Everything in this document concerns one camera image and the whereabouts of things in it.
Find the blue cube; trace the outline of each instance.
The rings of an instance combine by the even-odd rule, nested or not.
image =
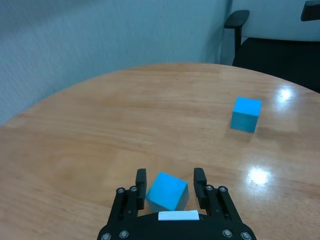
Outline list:
[[[188,183],[160,172],[145,198],[154,213],[183,211],[189,200]]]
[[[260,115],[262,101],[246,97],[237,97],[232,112],[230,127],[254,133]]]

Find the white wall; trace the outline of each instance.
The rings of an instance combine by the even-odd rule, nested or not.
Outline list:
[[[304,0],[233,0],[232,12],[250,11],[243,37],[320,41],[320,20],[300,19],[304,5]]]
[[[2,0],[0,124],[132,66],[219,63],[227,0]]]

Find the bolt head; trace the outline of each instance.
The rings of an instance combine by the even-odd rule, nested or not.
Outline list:
[[[125,239],[125,238],[127,238],[129,236],[129,232],[127,231],[127,230],[123,230],[123,231],[121,231],[120,233],[119,233],[119,237],[121,238],[121,239]]]
[[[227,238],[231,238],[232,237],[232,231],[230,231],[229,229],[223,229],[222,230],[222,234],[223,236],[227,237]]]
[[[101,240],[110,240],[110,239],[111,239],[110,233],[105,233],[101,236]]]
[[[251,234],[248,233],[248,232],[246,232],[246,231],[243,231],[243,232],[241,233],[241,237],[242,237],[242,239],[244,239],[244,240],[251,240],[251,239],[252,239]]]

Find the round table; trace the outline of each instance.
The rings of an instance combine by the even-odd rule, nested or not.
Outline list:
[[[238,96],[263,101],[253,134],[230,129]],[[203,168],[257,239],[317,240],[319,106],[307,88],[215,64],[135,67],[67,88],[0,128],[0,238],[96,239],[139,168],[148,187],[160,171],[187,181],[186,209],[199,209]]]

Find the screw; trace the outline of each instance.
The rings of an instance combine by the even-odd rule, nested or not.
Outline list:
[[[219,188],[219,191],[220,191],[220,192],[226,192],[226,191],[227,191],[227,189],[226,189],[225,187],[223,187],[223,186],[222,186],[222,187],[220,187],[220,188]]]
[[[110,239],[111,239],[111,234],[110,233],[105,233],[101,237],[101,240],[110,240]]]
[[[129,232],[127,231],[127,230],[123,230],[123,231],[121,231],[120,233],[119,233],[119,237],[121,238],[121,239],[125,239],[125,238],[127,238],[129,236]]]
[[[227,238],[231,238],[232,237],[232,232],[229,229],[223,229],[222,230],[222,234],[223,234],[223,236],[225,236]]]
[[[246,232],[246,231],[243,231],[241,233],[241,237],[244,239],[244,240],[251,240],[252,239],[252,236],[250,235],[250,233]]]

